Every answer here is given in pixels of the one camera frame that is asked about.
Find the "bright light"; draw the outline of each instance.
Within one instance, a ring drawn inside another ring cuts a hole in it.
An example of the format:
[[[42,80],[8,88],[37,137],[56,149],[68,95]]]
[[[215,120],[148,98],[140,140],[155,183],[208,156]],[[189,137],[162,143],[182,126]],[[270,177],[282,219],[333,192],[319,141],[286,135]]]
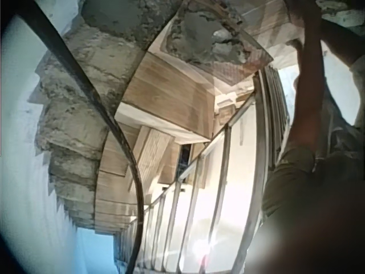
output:
[[[197,240],[193,245],[193,253],[195,257],[201,260],[210,252],[210,246],[206,240]]]

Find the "person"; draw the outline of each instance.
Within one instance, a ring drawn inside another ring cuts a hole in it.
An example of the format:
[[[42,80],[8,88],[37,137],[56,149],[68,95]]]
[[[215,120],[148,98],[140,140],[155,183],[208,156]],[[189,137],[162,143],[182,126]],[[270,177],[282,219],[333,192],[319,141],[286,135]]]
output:
[[[304,45],[290,42],[300,67],[294,119],[265,185],[265,221],[248,250],[245,273],[348,272],[349,265],[363,268],[365,246],[365,42],[322,19],[314,0],[286,3],[292,23],[305,32]],[[360,92],[353,126],[326,84],[321,40],[349,67]]]

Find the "metal railing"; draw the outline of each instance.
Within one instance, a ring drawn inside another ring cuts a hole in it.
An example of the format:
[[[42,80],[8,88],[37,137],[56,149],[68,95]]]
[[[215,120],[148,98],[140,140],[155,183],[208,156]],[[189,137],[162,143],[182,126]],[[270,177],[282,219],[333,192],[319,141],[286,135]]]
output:
[[[242,239],[236,259],[231,269],[216,273],[242,273],[244,261],[249,244],[257,230],[261,221],[260,207],[263,187],[267,177],[267,167],[272,163],[277,155],[273,154],[280,143],[278,139],[282,139],[285,129],[285,120],[287,119],[287,111],[283,98],[282,87],[278,82],[277,71],[272,68],[266,68],[260,71],[254,77],[255,92],[248,97],[242,107],[233,115],[230,121],[215,135],[212,141],[204,148],[188,168],[179,176],[178,180],[170,185],[146,210],[145,217],[147,222],[144,227],[144,237],[142,248],[137,260],[135,271],[150,273],[182,273],[182,265],[188,253],[189,238],[192,232],[194,214],[196,211],[197,199],[200,186],[204,180],[203,171],[206,157],[212,150],[223,140],[223,152],[221,171],[217,187],[217,197],[214,205],[214,211],[210,220],[210,227],[207,236],[208,247],[211,246],[212,240],[216,238],[218,224],[221,218],[222,205],[225,197],[227,184],[227,173],[229,167],[230,147],[232,127],[245,115],[246,111],[252,105],[255,105],[256,114],[256,152],[255,152],[255,170],[253,178],[252,196],[248,210],[246,225],[242,233]],[[184,179],[193,176],[193,185],[189,202],[189,209],[182,233],[180,248],[178,248],[177,262],[173,263],[174,267],[167,267],[170,263],[171,243],[173,239],[173,231],[177,216],[181,187],[185,184]],[[171,209],[166,213],[165,201],[167,196],[172,195]],[[166,233],[161,234],[161,224],[163,217],[168,214],[168,225]],[[128,228],[122,231],[121,237],[121,258],[128,263],[128,258],[133,245],[133,231],[136,227],[136,220],[132,221]],[[148,243],[152,243],[152,248],[148,248]],[[157,251],[162,254],[160,266],[156,265]],[[205,254],[201,260],[199,270],[194,273],[206,273],[206,262],[209,261],[209,252]]]

